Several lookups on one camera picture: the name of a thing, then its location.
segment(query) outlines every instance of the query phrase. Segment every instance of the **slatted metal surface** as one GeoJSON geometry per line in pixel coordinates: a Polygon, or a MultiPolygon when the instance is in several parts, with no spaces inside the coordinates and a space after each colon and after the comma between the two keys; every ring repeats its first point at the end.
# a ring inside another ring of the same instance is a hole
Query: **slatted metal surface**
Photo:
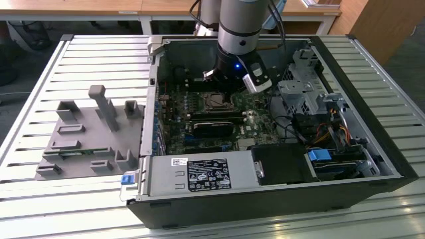
{"type": "Polygon", "coordinates": [[[147,40],[139,35],[77,36],[61,43],[2,147],[0,238],[411,238],[425,233],[424,119],[346,37],[323,40],[422,177],[404,188],[347,210],[152,231],[121,201],[121,176],[34,181],[59,100],[95,106],[87,89],[102,83],[115,105],[130,99],[144,104],[147,40]]]}

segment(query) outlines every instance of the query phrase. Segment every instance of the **black cable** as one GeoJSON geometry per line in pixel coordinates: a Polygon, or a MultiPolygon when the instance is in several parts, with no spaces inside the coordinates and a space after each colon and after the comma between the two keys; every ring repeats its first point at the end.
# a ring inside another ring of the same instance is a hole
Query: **black cable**
{"type": "Polygon", "coordinates": [[[282,25],[280,25],[279,22],[278,22],[278,18],[276,18],[276,16],[275,16],[275,12],[274,12],[271,6],[268,6],[268,11],[270,11],[271,14],[272,14],[272,17],[274,17],[274,20],[275,20],[275,22],[276,22],[276,26],[278,26],[278,29],[279,29],[280,39],[282,39],[283,42],[279,43],[278,47],[282,47],[282,46],[284,45],[284,34],[283,34],[283,30],[282,30],[282,25]]]}
{"type": "Polygon", "coordinates": [[[282,127],[286,131],[288,131],[290,133],[292,133],[294,136],[296,136],[298,139],[300,139],[300,140],[307,144],[307,143],[308,143],[308,140],[306,139],[306,137],[304,137],[302,134],[299,134],[296,131],[288,129],[287,126],[283,126],[283,125],[276,121],[278,118],[280,118],[280,117],[290,117],[290,116],[279,116],[279,117],[276,117],[276,118],[274,117],[272,110],[271,110],[271,106],[272,106],[274,92],[275,92],[275,90],[278,89],[278,87],[279,87],[279,85],[276,85],[276,87],[271,88],[271,96],[270,96],[270,100],[268,100],[268,113],[270,113],[270,115],[271,115],[272,121],[276,123],[276,125],[278,125],[279,127],[282,127]]]}
{"type": "Polygon", "coordinates": [[[202,2],[202,0],[196,0],[196,1],[195,1],[194,5],[192,5],[192,7],[191,7],[191,9],[190,9],[190,15],[191,15],[191,17],[194,18],[194,20],[195,20],[200,25],[203,25],[206,28],[208,28],[207,23],[203,22],[203,20],[199,19],[199,18],[194,15],[194,13],[192,13],[195,6],[196,6],[200,2],[202,2]]]}
{"type": "Polygon", "coordinates": [[[287,43],[286,43],[287,34],[286,34],[284,22],[283,22],[283,19],[282,19],[282,16],[280,16],[280,12],[279,12],[279,10],[278,10],[278,7],[276,7],[276,5],[275,5],[274,0],[270,0],[270,2],[271,2],[271,3],[270,3],[270,6],[268,6],[270,12],[271,12],[271,14],[272,14],[274,20],[276,21],[276,26],[278,26],[278,29],[279,29],[279,32],[280,32],[282,41],[283,41],[283,43],[282,43],[280,45],[284,46],[284,49],[286,49],[286,51],[287,51],[287,43]]]}
{"type": "Polygon", "coordinates": [[[203,7],[203,0],[200,0],[200,3],[199,3],[199,14],[198,14],[199,19],[202,18],[202,7],[203,7]]]}
{"type": "Polygon", "coordinates": [[[284,21],[283,21],[283,19],[282,19],[280,12],[279,12],[279,10],[278,10],[278,7],[276,7],[276,5],[275,5],[274,0],[270,0],[270,1],[271,1],[271,4],[272,4],[272,7],[274,7],[274,9],[275,9],[275,11],[276,11],[276,13],[278,13],[278,16],[279,16],[279,22],[280,22],[280,27],[282,27],[282,30],[283,30],[284,38],[287,38],[286,27],[284,27],[284,21]]]}

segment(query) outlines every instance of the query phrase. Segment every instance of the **blue tab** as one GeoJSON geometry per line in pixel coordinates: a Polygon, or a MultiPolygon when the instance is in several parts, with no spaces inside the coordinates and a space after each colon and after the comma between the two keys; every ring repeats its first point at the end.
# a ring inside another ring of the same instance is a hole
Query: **blue tab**
{"type": "Polygon", "coordinates": [[[311,161],[332,160],[330,151],[327,149],[315,149],[310,151],[308,157],[311,158],[311,161]]]}
{"type": "Polygon", "coordinates": [[[123,175],[122,185],[133,185],[133,184],[135,184],[135,175],[123,175]]]}

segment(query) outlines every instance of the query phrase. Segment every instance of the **floor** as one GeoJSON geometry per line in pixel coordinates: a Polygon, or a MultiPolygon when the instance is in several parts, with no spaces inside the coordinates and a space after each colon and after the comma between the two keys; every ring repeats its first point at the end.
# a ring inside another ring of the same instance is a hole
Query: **floor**
{"type": "MultiPolygon", "coordinates": [[[[131,22],[130,27],[121,26],[117,21],[99,22],[101,26],[94,27],[90,22],[46,22],[49,35],[54,42],[53,46],[42,51],[34,51],[29,48],[26,42],[11,30],[13,38],[18,41],[26,54],[15,61],[14,66],[19,70],[18,79],[9,85],[0,87],[0,144],[7,136],[9,130],[15,122],[21,109],[26,103],[29,93],[45,70],[57,44],[63,34],[141,34],[141,24],[131,22]],[[5,93],[21,92],[21,94],[2,95],[5,93]]],[[[179,29],[191,31],[191,24],[176,23],[179,29]]],[[[170,31],[175,27],[156,25],[156,31],[170,31]]],[[[387,63],[386,70],[394,79],[412,97],[419,107],[425,111],[425,19],[418,26],[414,36],[411,36],[396,54],[387,63]]]]}

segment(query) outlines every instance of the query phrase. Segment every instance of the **warning label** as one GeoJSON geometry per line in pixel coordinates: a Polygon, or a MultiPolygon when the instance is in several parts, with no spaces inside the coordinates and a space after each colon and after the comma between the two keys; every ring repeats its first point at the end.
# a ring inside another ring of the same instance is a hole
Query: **warning label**
{"type": "Polygon", "coordinates": [[[188,161],[190,191],[232,188],[227,159],[188,161]]]}

